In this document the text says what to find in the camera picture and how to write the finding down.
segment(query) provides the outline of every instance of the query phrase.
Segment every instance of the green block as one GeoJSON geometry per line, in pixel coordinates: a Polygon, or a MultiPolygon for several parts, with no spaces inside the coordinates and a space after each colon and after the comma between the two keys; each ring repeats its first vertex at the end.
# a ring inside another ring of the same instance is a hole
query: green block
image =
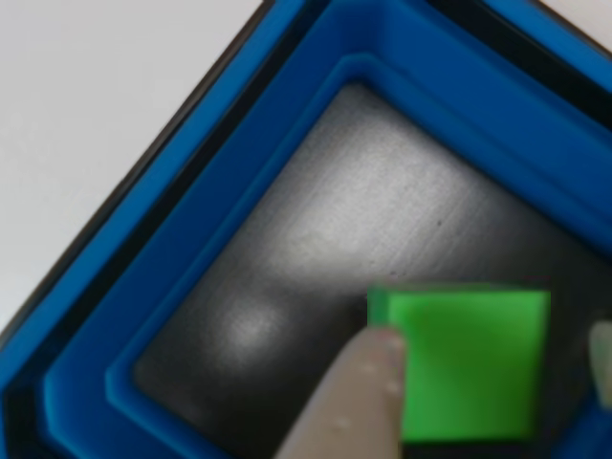
{"type": "Polygon", "coordinates": [[[407,339],[403,439],[522,440],[533,434],[551,297],[481,286],[368,293],[368,322],[407,339]]]}

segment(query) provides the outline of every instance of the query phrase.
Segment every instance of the black surface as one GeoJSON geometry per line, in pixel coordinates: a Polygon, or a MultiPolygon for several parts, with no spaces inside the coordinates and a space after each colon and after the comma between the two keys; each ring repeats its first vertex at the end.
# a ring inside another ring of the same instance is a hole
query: black surface
{"type": "Polygon", "coordinates": [[[589,388],[586,332],[612,306],[611,267],[360,86],[340,93],[152,341],[136,384],[236,457],[269,458],[380,281],[553,292],[537,440],[408,455],[548,457],[589,388]]]}

